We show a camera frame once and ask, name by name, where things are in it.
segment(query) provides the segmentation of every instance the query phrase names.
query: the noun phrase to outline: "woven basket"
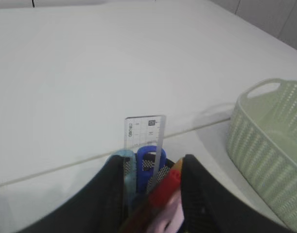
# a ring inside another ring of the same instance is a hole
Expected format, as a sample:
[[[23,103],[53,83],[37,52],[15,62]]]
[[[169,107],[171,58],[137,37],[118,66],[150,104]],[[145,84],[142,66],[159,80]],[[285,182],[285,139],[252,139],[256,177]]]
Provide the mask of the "woven basket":
[[[249,97],[271,83],[279,87]],[[240,95],[227,150],[260,197],[297,232],[297,82],[271,79]]]

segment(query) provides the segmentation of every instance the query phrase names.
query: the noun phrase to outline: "light blue object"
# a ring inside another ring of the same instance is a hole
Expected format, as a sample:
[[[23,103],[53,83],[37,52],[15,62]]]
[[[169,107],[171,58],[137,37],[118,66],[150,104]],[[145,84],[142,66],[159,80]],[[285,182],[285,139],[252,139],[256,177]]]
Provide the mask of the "light blue object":
[[[135,154],[131,150],[119,150],[113,153],[112,156],[113,155],[119,155],[121,157],[130,159],[130,171],[124,176],[124,185],[126,187],[126,201],[128,203],[128,209],[130,211],[131,203],[136,195],[137,189],[137,161],[135,158]]]

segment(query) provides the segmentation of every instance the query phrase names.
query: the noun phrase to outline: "wall tile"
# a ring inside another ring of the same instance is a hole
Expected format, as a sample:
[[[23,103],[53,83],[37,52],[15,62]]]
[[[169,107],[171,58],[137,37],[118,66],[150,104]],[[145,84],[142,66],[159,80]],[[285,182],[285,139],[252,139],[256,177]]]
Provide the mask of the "wall tile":
[[[237,15],[277,37],[296,0],[241,0]]]
[[[297,49],[297,1],[279,35],[279,39]]]

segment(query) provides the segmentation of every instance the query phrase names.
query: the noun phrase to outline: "blue scissors handle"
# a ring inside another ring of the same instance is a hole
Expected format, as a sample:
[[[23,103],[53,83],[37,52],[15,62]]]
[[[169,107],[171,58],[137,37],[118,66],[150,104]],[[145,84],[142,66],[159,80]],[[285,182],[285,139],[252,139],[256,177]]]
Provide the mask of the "blue scissors handle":
[[[144,171],[143,170],[143,159],[144,155],[150,153],[150,152],[156,152],[157,147],[156,146],[145,146],[141,147],[137,152],[137,190],[138,193],[145,193],[146,187],[148,184],[149,179],[153,176],[154,168]],[[162,169],[166,163],[166,152],[164,149],[161,149],[161,157],[159,162],[159,169]]]

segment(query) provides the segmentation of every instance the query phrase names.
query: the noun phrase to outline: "table surface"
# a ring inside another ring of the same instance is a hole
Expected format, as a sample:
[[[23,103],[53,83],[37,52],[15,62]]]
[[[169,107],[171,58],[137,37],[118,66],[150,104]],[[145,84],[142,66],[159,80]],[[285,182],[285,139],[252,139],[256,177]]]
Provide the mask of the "table surface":
[[[206,0],[0,10],[0,185],[123,147],[125,117],[166,135],[297,80],[297,51]]]
[[[168,137],[163,147],[177,161],[194,154],[228,190],[268,218],[281,223],[226,152],[229,121]],[[66,202],[103,166],[108,156],[0,187],[0,233],[22,229]]]

